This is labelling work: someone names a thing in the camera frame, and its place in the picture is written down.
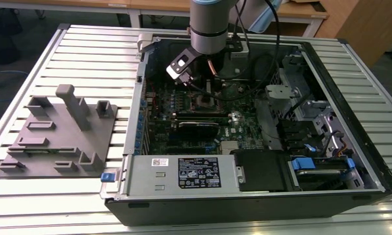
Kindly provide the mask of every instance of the gray block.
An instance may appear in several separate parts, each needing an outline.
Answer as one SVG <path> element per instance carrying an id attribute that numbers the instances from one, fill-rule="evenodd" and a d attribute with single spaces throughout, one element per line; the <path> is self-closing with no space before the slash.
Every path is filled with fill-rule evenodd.
<path id="1" fill-rule="evenodd" d="M 34 96 L 27 108 L 30 109 L 34 116 L 38 118 L 47 117 L 46 108 L 52 107 L 52 104 L 46 96 Z"/>
<path id="2" fill-rule="evenodd" d="M 79 167 L 72 161 L 55 161 L 54 168 L 59 173 L 72 173 L 79 170 Z"/>
<path id="3" fill-rule="evenodd" d="M 47 129 L 55 129 L 56 126 L 54 121 L 34 121 L 28 123 L 27 128 L 30 130 L 47 130 Z"/>
<path id="4" fill-rule="evenodd" d="M 0 169 L 7 173 L 23 172 L 23 168 L 26 168 L 26 165 L 18 160 L 0 163 Z"/>
<path id="5" fill-rule="evenodd" d="M 98 101 L 96 111 L 100 118 L 114 118 L 114 110 L 111 106 L 111 102 L 108 100 Z"/>
<path id="6" fill-rule="evenodd" d="M 63 99 L 70 115 L 78 123 L 78 126 L 82 131 L 91 129 L 91 124 L 87 120 L 87 115 L 84 113 L 84 108 L 80 107 L 76 96 L 74 95 L 75 87 L 74 85 L 60 84 L 56 91 L 56 96 Z"/>
<path id="7" fill-rule="evenodd" d="M 46 137 L 20 137 L 16 143 L 20 146 L 47 146 L 50 144 L 50 140 Z"/>
<path id="8" fill-rule="evenodd" d="M 86 171 L 98 171 L 104 168 L 104 163 L 100 160 L 98 153 L 94 153 L 92 159 L 90 159 L 87 154 L 82 152 L 79 165 Z"/>
<path id="9" fill-rule="evenodd" d="M 35 106 L 46 115 L 36 113 L 28 117 L 18 140 L 8 148 L 10 155 L 0 164 L 0 177 L 100 177 L 118 106 L 107 101 L 87 105 L 84 99 L 74 97 L 91 127 L 82 131 L 66 104 L 48 104 L 46 97 L 32 99 L 31 103 L 39 104 Z M 110 115 L 100 118 L 98 110 L 106 110 Z"/>

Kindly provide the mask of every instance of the black cable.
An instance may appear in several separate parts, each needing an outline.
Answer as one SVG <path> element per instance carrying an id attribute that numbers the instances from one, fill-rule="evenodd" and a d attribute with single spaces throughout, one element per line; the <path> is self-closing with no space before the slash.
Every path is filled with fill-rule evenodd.
<path id="1" fill-rule="evenodd" d="M 270 6 L 271 8 L 271 11 L 274 13 L 274 16 L 275 16 L 275 20 L 277 20 L 277 31 L 278 31 L 278 35 L 277 35 L 277 49 L 275 49 L 275 55 L 274 55 L 274 61 L 273 63 L 270 64 L 270 68 L 267 70 L 267 72 L 265 73 L 265 77 L 263 77 L 263 80 L 261 81 L 261 83 L 243 95 L 235 97 L 235 98 L 231 98 L 231 99 L 225 99 L 225 98 L 221 98 L 218 97 L 217 95 L 211 94 L 210 92 L 205 91 L 203 89 L 201 89 L 198 86 L 195 86 L 194 84 L 191 84 L 191 86 L 198 90 L 201 91 L 203 94 L 211 96 L 213 98 L 218 99 L 218 100 L 222 100 L 222 101 L 235 101 L 238 99 L 242 99 L 245 98 L 246 96 L 249 96 L 250 94 L 253 94 L 258 89 L 259 87 L 262 86 L 262 84 L 265 83 L 271 71 L 273 71 L 273 68 L 275 67 L 277 65 L 277 60 L 278 60 L 278 56 L 279 56 L 279 45 L 281 45 L 281 25 L 279 25 L 279 16 L 278 16 L 278 12 L 277 12 L 277 9 L 273 5 L 273 3 L 270 2 L 270 0 L 265 0 L 267 5 Z"/>
<path id="2" fill-rule="evenodd" d="M 238 6 L 237 6 L 237 5 L 235 5 L 234 7 L 235 7 L 235 11 L 237 11 L 237 18 L 238 18 L 238 19 L 241 20 L 241 22 L 242 22 L 243 34 L 245 34 L 246 43 L 247 43 L 247 47 L 249 47 L 249 58 L 247 58 L 247 66 L 246 66 L 246 68 L 243 69 L 243 71 L 242 71 L 238 75 L 231 76 L 231 77 L 223 77 L 223 76 L 221 76 L 219 74 L 215 74 L 215 75 L 214 75 L 217 78 L 219 78 L 219 79 L 222 79 L 222 80 L 234 80 L 234 79 L 239 78 L 239 77 L 245 74 L 247 68 L 250 67 L 250 40 L 249 40 L 249 36 L 247 36 L 247 32 L 246 32 L 246 28 L 245 28 L 245 24 L 243 24 L 243 21 L 242 21 L 242 17 L 241 17 L 241 13 L 243 12 L 243 9 L 242 9 L 242 11 L 241 11 L 241 10 L 238 9 Z"/>
<path id="3" fill-rule="evenodd" d="M 326 156 L 327 148 L 329 148 L 329 145 L 330 145 L 330 142 L 331 142 L 331 138 L 333 138 L 333 136 L 334 136 L 337 133 L 339 133 L 339 132 L 341 132 L 339 130 L 334 130 L 334 132 L 330 134 L 329 139 L 327 139 L 326 144 L 325 144 L 323 152 L 322 152 L 322 154 L 321 154 L 321 157 L 322 157 L 322 158 Z"/>
<path id="4" fill-rule="evenodd" d="M 247 3 L 247 0 L 245 0 L 243 2 L 243 6 L 242 6 L 242 10 L 241 10 L 241 13 L 237 13 L 238 16 L 242 17 L 242 14 L 243 14 L 243 11 L 245 11 L 245 8 L 246 8 L 246 3 Z M 239 22 L 241 18 L 237 17 L 237 20 L 235 20 L 235 25 L 234 25 L 234 35 L 237 36 L 237 27 L 238 27 L 238 22 Z"/>
<path id="5" fill-rule="evenodd" d="M 283 119 L 287 118 L 287 116 L 294 112 L 294 110 L 306 102 L 307 98 L 310 97 L 311 93 L 306 94 L 298 101 L 298 103 L 290 108 L 287 113 L 283 115 Z"/>

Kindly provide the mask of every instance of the motherboard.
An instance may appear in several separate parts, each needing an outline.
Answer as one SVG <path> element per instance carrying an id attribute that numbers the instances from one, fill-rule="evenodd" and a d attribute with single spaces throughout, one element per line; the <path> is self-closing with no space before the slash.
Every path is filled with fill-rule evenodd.
<path id="1" fill-rule="evenodd" d="M 230 154 L 235 149 L 265 148 L 255 109 L 257 94 L 221 102 L 190 89 L 148 83 L 150 154 Z M 239 82 L 222 86 L 219 92 L 225 97 L 235 97 L 250 89 Z"/>

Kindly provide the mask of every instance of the cable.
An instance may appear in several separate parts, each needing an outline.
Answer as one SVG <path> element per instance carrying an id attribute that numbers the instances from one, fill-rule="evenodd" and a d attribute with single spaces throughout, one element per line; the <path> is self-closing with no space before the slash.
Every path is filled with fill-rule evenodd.
<path id="1" fill-rule="evenodd" d="M 287 113 L 283 115 L 283 119 L 287 118 L 287 116 L 291 114 L 291 112 L 294 112 L 294 110 L 306 102 L 307 98 L 310 97 L 311 93 L 306 94 L 301 100 L 298 101 L 298 103 L 290 108 L 290 110 L 287 111 Z"/>
<path id="2" fill-rule="evenodd" d="M 274 136 L 271 136 L 267 132 L 263 132 L 269 137 L 271 137 L 271 138 L 274 138 L 274 139 L 278 139 L 278 140 L 281 140 L 282 141 L 282 139 L 281 138 L 278 138 L 278 137 L 274 137 Z"/>
<path id="3" fill-rule="evenodd" d="M 215 68 L 214 68 L 214 66 L 213 66 L 213 69 L 211 69 L 213 74 L 214 74 L 214 76 L 215 76 L 217 78 L 219 78 L 219 79 L 222 79 L 222 80 L 234 80 L 234 79 L 239 78 L 239 77 L 245 74 L 247 68 L 250 67 L 250 54 L 251 54 L 251 53 L 250 53 L 250 40 L 249 40 L 249 36 L 247 36 L 247 32 L 246 32 L 246 28 L 245 28 L 245 24 L 243 24 L 243 21 L 242 21 L 242 17 L 241 17 L 241 12 L 242 12 L 242 11 L 239 11 L 237 5 L 235 5 L 234 7 L 235 7 L 235 11 L 237 11 L 237 17 L 238 17 L 238 19 L 239 19 L 241 22 L 242 22 L 243 34 L 245 34 L 246 43 L 247 43 L 247 47 L 249 47 L 249 58 L 247 58 L 247 66 L 246 66 L 246 68 L 243 69 L 243 71 L 242 71 L 238 75 L 231 76 L 231 77 L 223 77 L 223 76 L 221 76 L 218 73 L 214 73 L 214 71 L 217 71 L 217 70 L 215 70 Z"/>
<path id="4" fill-rule="evenodd" d="M 334 132 L 330 134 L 329 139 L 327 139 L 326 144 L 325 144 L 323 152 L 322 152 L 322 154 L 321 154 L 321 157 L 322 157 L 322 158 L 326 156 L 327 148 L 329 148 L 329 145 L 330 145 L 330 142 L 331 142 L 331 138 L 333 138 L 333 136 L 334 136 L 337 133 L 339 133 L 339 132 L 341 132 L 339 130 L 334 130 Z"/>
<path id="5" fill-rule="evenodd" d="M 2 72 L 15 72 L 15 73 L 23 73 L 24 75 L 30 75 L 27 72 L 18 71 L 18 70 L 4 70 L 4 71 L 0 71 L 0 73 Z"/>
<path id="6" fill-rule="evenodd" d="M 213 64 L 213 60 L 209 60 L 209 65 L 210 65 L 210 69 L 213 71 L 213 74 L 215 75 L 217 74 L 217 70 L 215 70 L 215 67 L 214 67 L 214 64 Z"/>
<path id="7" fill-rule="evenodd" d="M 258 89 L 259 87 L 262 86 L 262 84 L 265 83 L 271 71 L 273 71 L 273 68 L 275 67 L 277 65 L 277 60 L 278 60 L 278 56 L 279 56 L 279 45 L 281 45 L 281 24 L 279 24 L 279 16 L 278 16 L 278 12 L 277 12 L 277 9 L 273 5 L 273 3 L 270 2 L 270 0 L 265 0 L 267 5 L 270 6 L 271 8 L 271 11 L 274 13 L 274 16 L 275 16 L 275 20 L 277 20 L 277 31 L 278 31 L 278 35 L 277 35 L 277 49 L 275 49 L 275 55 L 274 55 L 274 61 L 273 63 L 270 64 L 270 68 L 267 70 L 267 72 L 265 73 L 265 77 L 263 77 L 263 80 L 261 81 L 261 83 L 243 95 L 235 97 L 235 98 L 231 98 L 231 99 L 225 99 L 225 98 L 221 98 L 218 97 L 217 95 L 211 94 L 210 92 L 205 91 L 203 89 L 201 89 L 198 86 L 195 86 L 194 84 L 191 84 L 191 86 L 199 91 L 202 92 L 203 94 L 211 96 L 213 98 L 221 100 L 221 101 L 235 101 L 238 99 L 242 99 L 245 98 L 246 96 L 249 96 L 250 94 L 253 94 Z"/>
<path id="8" fill-rule="evenodd" d="M 343 138 L 341 138 L 341 142 L 343 144 L 343 147 L 339 149 L 339 151 L 335 154 L 338 157 L 342 156 L 342 152 L 347 149 L 347 143 L 345 142 Z"/>
<path id="9" fill-rule="evenodd" d="M 246 8 L 246 3 L 247 3 L 247 0 L 245 0 L 243 2 L 243 6 L 242 6 L 242 10 L 241 10 L 241 13 L 238 13 L 238 16 L 242 17 L 242 14 L 243 14 L 243 11 L 245 11 L 245 8 Z M 241 17 L 237 17 L 237 20 L 235 20 L 235 25 L 234 25 L 234 35 L 237 36 L 237 27 L 238 27 L 238 22 L 241 20 Z"/>

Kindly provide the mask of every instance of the white table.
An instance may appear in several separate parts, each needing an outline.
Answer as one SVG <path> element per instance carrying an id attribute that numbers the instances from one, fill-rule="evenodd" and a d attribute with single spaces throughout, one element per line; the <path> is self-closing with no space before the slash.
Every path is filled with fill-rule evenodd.
<path id="1" fill-rule="evenodd" d="M 87 103 L 104 98 L 122 109 L 108 151 L 107 170 L 120 167 L 136 77 L 136 42 L 143 32 L 184 35 L 183 30 L 72 25 L 59 29 L 0 120 L 0 160 L 18 138 L 32 95 L 55 95 L 60 83 L 76 86 Z M 274 40 L 274 36 L 250 35 Z M 298 37 L 283 37 L 298 41 Z M 349 45 L 307 39 L 392 170 L 392 98 Z M 241 234 L 392 235 L 392 201 L 358 207 L 333 218 L 195 226 L 126 227 L 100 198 L 100 179 L 0 179 L 0 234 Z M 110 192 L 118 185 L 108 186 Z"/>

